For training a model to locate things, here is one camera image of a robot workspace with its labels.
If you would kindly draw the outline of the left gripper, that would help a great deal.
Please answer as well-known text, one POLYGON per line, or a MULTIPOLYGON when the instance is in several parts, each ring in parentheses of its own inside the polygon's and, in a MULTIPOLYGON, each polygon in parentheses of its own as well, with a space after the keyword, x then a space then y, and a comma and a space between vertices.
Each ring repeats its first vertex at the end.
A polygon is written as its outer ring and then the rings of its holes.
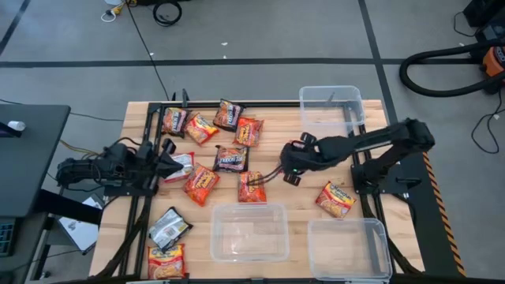
POLYGON ((153 150, 153 143, 143 141, 136 153, 136 175, 133 180, 134 195, 155 195, 158 191, 160 178, 169 177, 183 168, 183 165, 173 160, 170 153, 175 149, 171 139, 163 143, 164 149, 160 155, 153 150))

